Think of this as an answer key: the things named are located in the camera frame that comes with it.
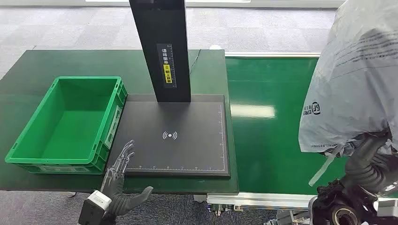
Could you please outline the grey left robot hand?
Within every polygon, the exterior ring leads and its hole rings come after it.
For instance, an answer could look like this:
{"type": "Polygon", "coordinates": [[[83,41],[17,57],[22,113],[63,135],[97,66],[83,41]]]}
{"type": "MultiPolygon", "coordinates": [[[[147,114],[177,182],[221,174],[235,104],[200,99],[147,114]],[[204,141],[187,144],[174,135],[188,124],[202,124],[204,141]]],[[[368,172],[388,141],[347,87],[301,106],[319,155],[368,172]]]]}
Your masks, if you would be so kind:
{"type": "Polygon", "coordinates": [[[125,170],[134,155],[135,141],[128,141],[120,154],[116,158],[114,164],[107,168],[100,191],[107,197],[111,198],[110,206],[114,210],[131,210],[141,203],[147,201],[153,191],[153,187],[146,187],[137,196],[129,197],[122,193],[124,186],[125,170]]]}

